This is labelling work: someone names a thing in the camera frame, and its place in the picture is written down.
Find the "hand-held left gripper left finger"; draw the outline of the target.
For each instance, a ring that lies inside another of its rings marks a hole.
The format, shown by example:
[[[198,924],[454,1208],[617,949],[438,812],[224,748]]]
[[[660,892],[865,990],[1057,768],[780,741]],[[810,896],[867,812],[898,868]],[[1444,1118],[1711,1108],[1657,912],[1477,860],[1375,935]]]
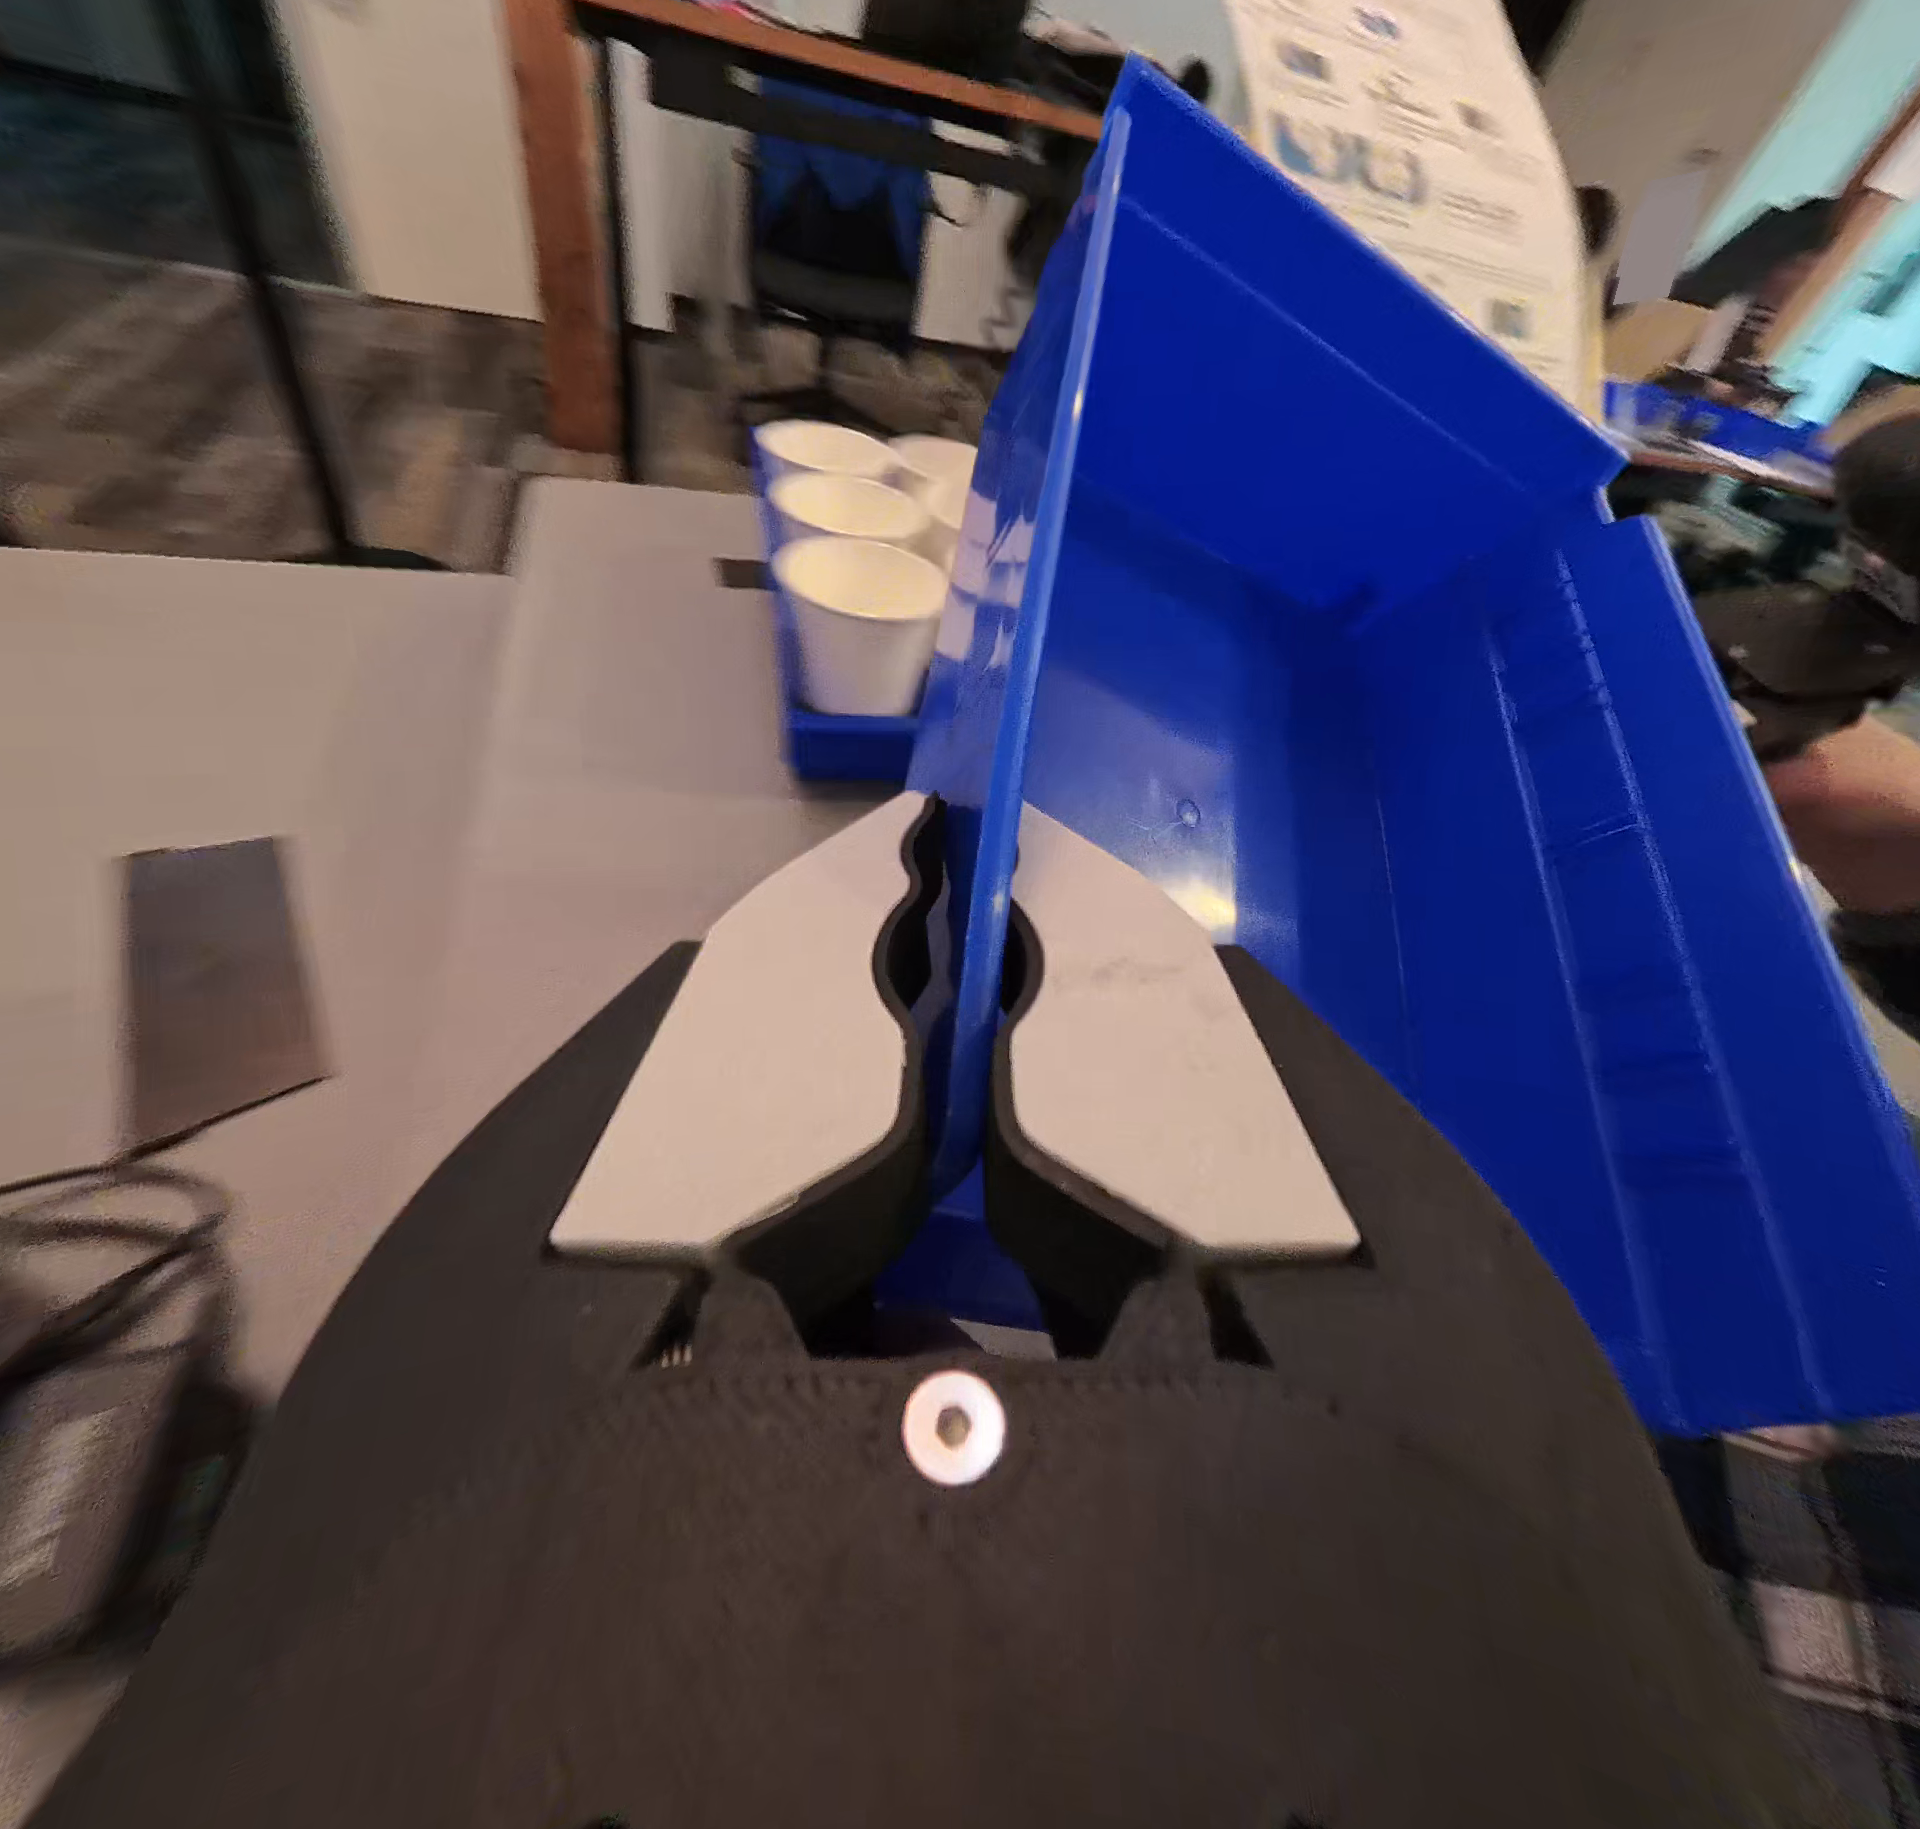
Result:
[[[568,1262],[867,1292],[929,1208],[915,1003],[944,808],[899,792],[742,896],[694,946],[568,1192]]]

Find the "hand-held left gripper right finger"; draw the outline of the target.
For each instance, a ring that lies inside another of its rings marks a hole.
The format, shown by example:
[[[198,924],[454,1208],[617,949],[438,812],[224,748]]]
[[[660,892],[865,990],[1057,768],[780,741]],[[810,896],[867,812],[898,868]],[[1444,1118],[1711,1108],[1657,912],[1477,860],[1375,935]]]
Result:
[[[1204,919],[1021,816],[989,1056],[989,1236],[1072,1357],[1170,1268],[1349,1265],[1363,1239]]]

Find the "large blue plastic bin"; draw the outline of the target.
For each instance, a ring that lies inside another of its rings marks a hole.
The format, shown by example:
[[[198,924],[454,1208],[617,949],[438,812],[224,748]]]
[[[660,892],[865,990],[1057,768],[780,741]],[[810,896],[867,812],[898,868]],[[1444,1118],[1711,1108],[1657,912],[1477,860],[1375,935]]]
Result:
[[[1474,1164],[1664,1432],[1913,1414],[1907,1120],[1620,450],[1123,67],[989,406],[909,781],[941,1145],[1027,810],[1195,901]]]

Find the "small blue plastic tray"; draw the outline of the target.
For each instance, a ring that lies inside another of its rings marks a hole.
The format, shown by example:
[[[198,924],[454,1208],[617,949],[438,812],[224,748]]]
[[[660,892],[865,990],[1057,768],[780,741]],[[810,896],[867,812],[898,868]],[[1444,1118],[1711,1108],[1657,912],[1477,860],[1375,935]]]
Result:
[[[770,574],[770,558],[780,544],[774,539],[765,513],[765,488],[753,445],[750,459],[755,479],[755,507],[765,545],[765,583],[774,595],[775,647],[780,664],[780,693],[783,701],[787,759],[793,771],[810,781],[849,784],[899,784],[916,739],[916,712],[907,718],[835,718],[807,710],[799,695],[799,667],[793,625]]]

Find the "dark grey tape patch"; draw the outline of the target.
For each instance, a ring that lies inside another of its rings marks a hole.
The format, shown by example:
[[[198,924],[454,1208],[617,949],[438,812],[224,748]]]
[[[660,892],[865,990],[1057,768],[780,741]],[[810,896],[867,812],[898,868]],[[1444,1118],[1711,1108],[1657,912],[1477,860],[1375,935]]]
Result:
[[[159,1154],[329,1075],[277,836],[120,860],[120,1142]]]

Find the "grey device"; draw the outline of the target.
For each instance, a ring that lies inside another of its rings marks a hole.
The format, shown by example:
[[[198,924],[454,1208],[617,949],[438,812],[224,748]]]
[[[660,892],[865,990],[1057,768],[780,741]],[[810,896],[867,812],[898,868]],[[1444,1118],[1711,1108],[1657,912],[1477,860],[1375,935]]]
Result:
[[[177,1603],[256,1429],[227,1321],[208,1259],[86,1296],[4,1279],[4,1672],[136,1643]]]

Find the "blue bin with clutter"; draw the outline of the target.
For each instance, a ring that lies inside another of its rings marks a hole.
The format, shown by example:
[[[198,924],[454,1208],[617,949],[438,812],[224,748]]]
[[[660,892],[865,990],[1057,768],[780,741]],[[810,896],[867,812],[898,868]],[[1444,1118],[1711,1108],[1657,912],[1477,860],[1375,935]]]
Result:
[[[1603,384],[1603,413],[1637,467],[1808,494],[1831,490],[1831,454],[1814,424],[1620,379]]]

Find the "blue office chair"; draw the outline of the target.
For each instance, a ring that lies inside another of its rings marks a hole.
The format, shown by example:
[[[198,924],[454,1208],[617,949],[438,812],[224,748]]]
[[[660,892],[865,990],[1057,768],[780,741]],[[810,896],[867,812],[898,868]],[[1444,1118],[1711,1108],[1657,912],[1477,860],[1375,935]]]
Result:
[[[750,301],[821,341],[892,353],[915,341],[929,174],[847,147],[753,135],[747,152]]]

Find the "wooden desk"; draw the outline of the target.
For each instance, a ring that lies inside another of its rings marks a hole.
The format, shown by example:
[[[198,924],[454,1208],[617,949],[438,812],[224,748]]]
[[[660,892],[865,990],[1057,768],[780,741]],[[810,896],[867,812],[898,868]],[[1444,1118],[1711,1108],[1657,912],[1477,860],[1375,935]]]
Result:
[[[856,152],[1030,201],[1069,204],[1080,177],[1018,150],[989,152],[899,122],[835,114],[765,90],[837,94],[889,114],[1069,143],[1084,165],[1098,114],[703,0],[504,0],[538,301],[545,437],[642,479],[641,387],[628,301],[615,45],[654,67],[654,100],[719,129]]]

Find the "white printed poster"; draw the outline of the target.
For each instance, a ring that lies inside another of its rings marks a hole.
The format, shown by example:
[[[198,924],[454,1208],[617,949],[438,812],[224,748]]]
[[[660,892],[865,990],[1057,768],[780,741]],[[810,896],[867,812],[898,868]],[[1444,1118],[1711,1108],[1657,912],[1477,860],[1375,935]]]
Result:
[[[1580,413],[1574,192],[1500,0],[1220,0],[1247,142]]]

